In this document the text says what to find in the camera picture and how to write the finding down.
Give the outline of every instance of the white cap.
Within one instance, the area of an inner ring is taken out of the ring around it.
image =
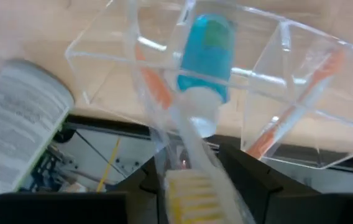
[[[200,86],[191,87],[182,94],[187,115],[202,138],[216,133],[219,107],[222,105],[221,95],[214,90]]]

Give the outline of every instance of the clear acrylic holder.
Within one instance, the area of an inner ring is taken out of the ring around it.
[[[228,82],[175,66],[191,20],[203,13],[225,15],[236,26]],[[133,44],[142,49],[144,60],[131,57]],[[329,49],[344,53],[341,69],[316,101],[299,101]],[[219,109],[217,133],[241,138],[242,150],[294,107],[304,115],[265,158],[323,169],[353,157],[353,45],[284,17],[228,1],[112,0],[65,55],[87,104],[132,122],[152,125],[135,92],[145,83],[136,83],[134,72],[144,67],[160,74],[175,97],[181,93],[169,73],[227,86],[230,100]],[[152,98],[150,92],[138,94]],[[168,112],[150,103],[157,120],[167,124],[163,128],[173,131]],[[277,150],[280,144],[285,144],[283,151]]]

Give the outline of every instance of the yellow wire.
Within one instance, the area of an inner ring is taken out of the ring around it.
[[[106,166],[106,170],[104,171],[104,174],[102,176],[102,179],[101,181],[99,182],[98,184],[98,188],[96,188],[96,191],[99,192],[101,189],[102,189],[102,186],[104,184],[104,181],[106,180],[106,177],[108,176],[109,174],[109,170],[110,170],[110,167],[114,161],[114,158],[115,156],[117,155],[117,151],[119,150],[119,145],[120,145],[120,137],[117,139],[117,142],[116,142],[116,146],[114,146],[113,148],[113,152],[112,152],[112,155],[110,156],[110,159],[109,159],[109,162],[108,162],[108,165]]]

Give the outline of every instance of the wire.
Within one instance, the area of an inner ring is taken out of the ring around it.
[[[108,163],[108,160],[91,144],[89,143],[89,141],[87,139],[85,139],[78,131],[76,131],[76,134],[85,142],[87,143],[87,145],[90,146],[90,148],[92,148],[92,150],[94,150],[100,157],[102,157],[102,159],[104,161],[106,161],[106,163]],[[111,167],[113,167],[119,174],[121,174],[123,176],[123,178],[127,178],[125,174],[123,174],[116,166],[114,166],[113,164],[111,164]]]
[[[101,181],[100,181],[99,184],[98,184],[98,188],[96,188],[96,191],[97,191],[97,192],[99,192],[99,191],[102,189],[103,182],[106,180],[106,177],[107,177],[108,174],[109,174],[110,167],[111,167],[111,165],[112,165],[114,159],[116,158],[117,151],[119,150],[120,140],[121,140],[121,138],[119,137],[119,138],[117,139],[116,146],[114,146],[114,148],[113,148],[113,152],[112,152],[112,155],[110,156],[108,165],[106,166],[106,170],[104,171],[104,174],[103,174],[103,176],[102,176],[102,179],[101,179]]]

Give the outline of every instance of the toothbrush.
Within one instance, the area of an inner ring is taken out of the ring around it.
[[[135,57],[145,57],[135,46]],[[169,170],[166,196],[172,223],[235,223],[242,224],[242,211],[236,202],[235,189],[226,173],[215,167],[184,108],[175,99],[162,79],[153,70],[141,68],[144,82],[164,110],[169,110],[188,151],[192,169]]]
[[[306,106],[313,105],[320,97],[322,90],[329,85],[332,76],[341,69],[343,61],[343,51],[338,50],[330,53],[320,67],[314,71],[311,80],[298,97],[297,102]],[[253,145],[249,146],[246,153],[256,159],[261,159],[305,113],[306,110],[302,107],[289,107],[271,128],[266,130]]]

